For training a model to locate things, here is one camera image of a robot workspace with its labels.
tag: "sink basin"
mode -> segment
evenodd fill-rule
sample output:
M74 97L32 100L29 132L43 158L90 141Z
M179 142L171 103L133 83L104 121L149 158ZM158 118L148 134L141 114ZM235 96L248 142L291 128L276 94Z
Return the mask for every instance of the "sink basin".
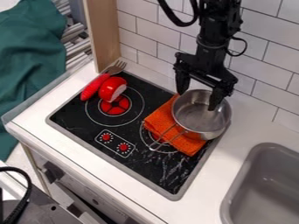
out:
M262 143L249 153L222 201L224 224L298 224L299 154Z

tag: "toy stove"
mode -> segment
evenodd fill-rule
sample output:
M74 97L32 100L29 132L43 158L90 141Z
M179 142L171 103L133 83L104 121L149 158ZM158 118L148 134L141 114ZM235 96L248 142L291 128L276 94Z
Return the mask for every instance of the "toy stove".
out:
M78 94L47 122L169 200L179 200L211 153L212 142L193 157L163 142L158 151L153 151L149 145L157 136L143 127L143 119L173 94L131 74L119 76L129 86L114 102L97 95L83 102Z

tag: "fork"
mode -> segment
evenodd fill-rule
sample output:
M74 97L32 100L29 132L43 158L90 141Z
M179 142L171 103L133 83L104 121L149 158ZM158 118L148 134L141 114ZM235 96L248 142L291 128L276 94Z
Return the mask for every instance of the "fork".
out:
M126 65L127 65L126 62L117 60L113 66L110 66L105 71L104 74L110 74L110 75L119 74L123 71L123 69L125 69Z

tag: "orange towel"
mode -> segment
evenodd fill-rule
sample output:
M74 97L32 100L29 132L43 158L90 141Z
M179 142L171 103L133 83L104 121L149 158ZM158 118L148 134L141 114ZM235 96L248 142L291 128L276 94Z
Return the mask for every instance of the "orange towel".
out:
M173 96L163 106L158 108L154 113L144 119L144 128L157 136L161 136L168 128L175 124L175 120L171 114L172 103L176 100L178 95ZM184 130L180 126L176 126L163 136L165 142L170 141L174 136ZM178 151L183 152L188 156L194 156L206 143L203 140L190 139L184 135L178 137L172 143Z

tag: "wooden panel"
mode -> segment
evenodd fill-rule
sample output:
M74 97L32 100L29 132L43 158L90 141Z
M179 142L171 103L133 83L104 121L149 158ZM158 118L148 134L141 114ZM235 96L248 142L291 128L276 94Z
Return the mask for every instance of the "wooden panel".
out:
M116 0L84 0L84 8L99 73L121 57Z

